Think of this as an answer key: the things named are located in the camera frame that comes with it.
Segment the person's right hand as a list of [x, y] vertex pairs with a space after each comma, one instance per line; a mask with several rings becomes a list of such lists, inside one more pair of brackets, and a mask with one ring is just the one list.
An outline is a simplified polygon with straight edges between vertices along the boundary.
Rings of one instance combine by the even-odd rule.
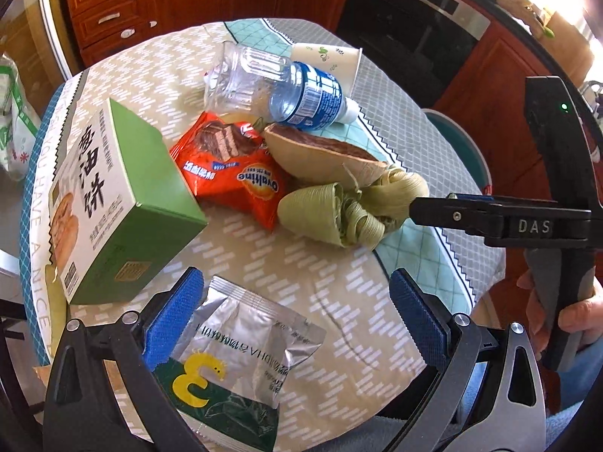
[[[537, 359], [540, 359], [549, 344], [550, 331], [546, 327], [546, 314], [534, 289], [536, 285], [530, 270], [520, 275], [517, 286], [530, 291], [525, 313], [530, 328], [531, 345]], [[597, 279], [594, 279], [590, 298], [574, 303], [560, 312], [559, 328], [569, 334], [581, 333], [580, 348], [594, 344], [602, 337], [602, 306], [602, 286]]]

